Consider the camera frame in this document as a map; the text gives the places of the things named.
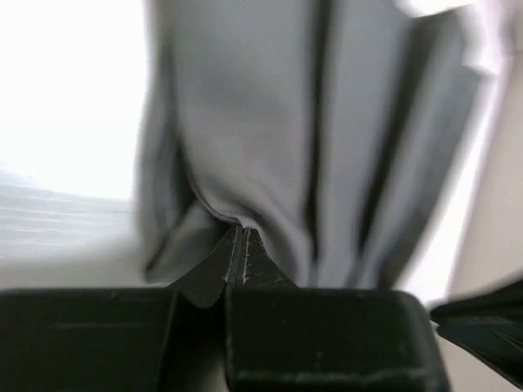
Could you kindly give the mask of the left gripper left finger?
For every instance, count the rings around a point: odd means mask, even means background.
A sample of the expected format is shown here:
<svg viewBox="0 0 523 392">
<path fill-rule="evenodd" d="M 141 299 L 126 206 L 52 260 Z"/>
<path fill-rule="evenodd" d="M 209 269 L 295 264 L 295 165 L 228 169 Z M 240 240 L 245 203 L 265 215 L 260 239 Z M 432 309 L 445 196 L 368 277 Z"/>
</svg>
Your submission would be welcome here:
<svg viewBox="0 0 523 392">
<path fill-rule="evenodd" d="M 221 294 L 241 239 L 167 287 L 1 293 L 4 391 L 224 391 Z"/>
</svg>

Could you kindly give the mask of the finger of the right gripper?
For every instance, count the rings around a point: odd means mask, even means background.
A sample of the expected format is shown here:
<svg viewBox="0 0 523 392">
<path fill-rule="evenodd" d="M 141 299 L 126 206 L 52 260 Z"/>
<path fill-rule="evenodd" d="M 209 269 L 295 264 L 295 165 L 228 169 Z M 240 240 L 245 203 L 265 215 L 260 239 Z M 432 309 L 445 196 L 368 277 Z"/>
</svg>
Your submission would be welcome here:
<svg viewBox="0 0 523 392">
<path fill-rule="evenodd" d="M 491 368 L 522 366 L 522 281 L 431 310 L 441 337 Z"/>
</svg>

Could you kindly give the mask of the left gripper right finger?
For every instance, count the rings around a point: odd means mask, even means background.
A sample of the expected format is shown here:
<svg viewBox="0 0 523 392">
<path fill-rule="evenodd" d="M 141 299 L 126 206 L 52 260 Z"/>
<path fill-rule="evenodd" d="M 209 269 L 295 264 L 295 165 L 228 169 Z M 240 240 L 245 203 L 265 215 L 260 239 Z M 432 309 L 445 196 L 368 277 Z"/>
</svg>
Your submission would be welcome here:
<svg viewBox="0 0 523 392">
<path fill-rule="evenodd" d="M 405 292 L 297 287 L 237 229 L 224 293 L 232 391 L 446 391 L 425 309 Z"/>
</svg>

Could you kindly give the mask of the grey pleated skirt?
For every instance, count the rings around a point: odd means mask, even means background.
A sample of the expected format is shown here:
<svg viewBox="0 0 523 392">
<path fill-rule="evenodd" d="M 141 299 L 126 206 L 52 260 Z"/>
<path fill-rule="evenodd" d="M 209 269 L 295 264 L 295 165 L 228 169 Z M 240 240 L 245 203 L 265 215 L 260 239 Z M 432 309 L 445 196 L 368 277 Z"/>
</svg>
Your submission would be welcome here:
<svg viewBox="0 0 523 392">
<path fill-rule="evenodd" d="M 239 225 L 299 285 L 393 287 L 481 83 L 463 10 L 153 1 L 148 17 L 146 279 L 178 279 Z"/>
</svg>

